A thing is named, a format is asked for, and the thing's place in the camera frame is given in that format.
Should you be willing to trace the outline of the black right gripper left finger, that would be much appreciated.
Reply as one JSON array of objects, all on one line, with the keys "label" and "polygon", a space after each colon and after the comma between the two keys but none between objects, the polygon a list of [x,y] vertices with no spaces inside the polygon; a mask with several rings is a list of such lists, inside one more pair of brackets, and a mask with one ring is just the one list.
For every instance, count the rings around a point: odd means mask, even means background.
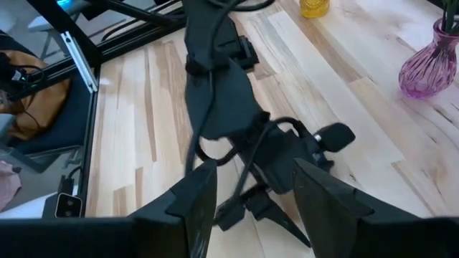
[{"label": "black right gripper left finger", "polygon": [[217,165],[206,161],[132,214],[137,257],[207,255],[217,202]]}]

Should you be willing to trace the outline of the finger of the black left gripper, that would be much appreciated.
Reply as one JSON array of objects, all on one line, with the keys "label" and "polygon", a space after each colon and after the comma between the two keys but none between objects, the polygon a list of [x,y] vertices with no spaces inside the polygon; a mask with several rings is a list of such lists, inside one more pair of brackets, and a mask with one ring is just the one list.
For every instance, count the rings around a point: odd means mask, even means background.
[{"label": "finger of the black left gripper", "polygon": [[264,191],[256,193],[247,200],[247,210],[257,221],[268,219],[283,227],[296,239],[311,246],[308,237],[296,226],[293,220]]},{"label": "finger of the black left gripper", "polygon": [[230,203],[226,201],[217,207],[216,225],[222,231],[227,231],[235,224],[242,221],[244,217],[245,208],[241,203]]}]

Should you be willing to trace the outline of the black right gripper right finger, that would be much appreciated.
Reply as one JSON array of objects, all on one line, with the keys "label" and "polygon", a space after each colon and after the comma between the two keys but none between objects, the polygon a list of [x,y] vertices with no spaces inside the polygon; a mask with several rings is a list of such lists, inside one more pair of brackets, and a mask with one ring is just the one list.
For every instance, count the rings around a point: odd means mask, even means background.
[{"label": "black right gripper right finger", "polygon": [[419,218],[297,159],[294,196],[317,257],[428,257]]}]

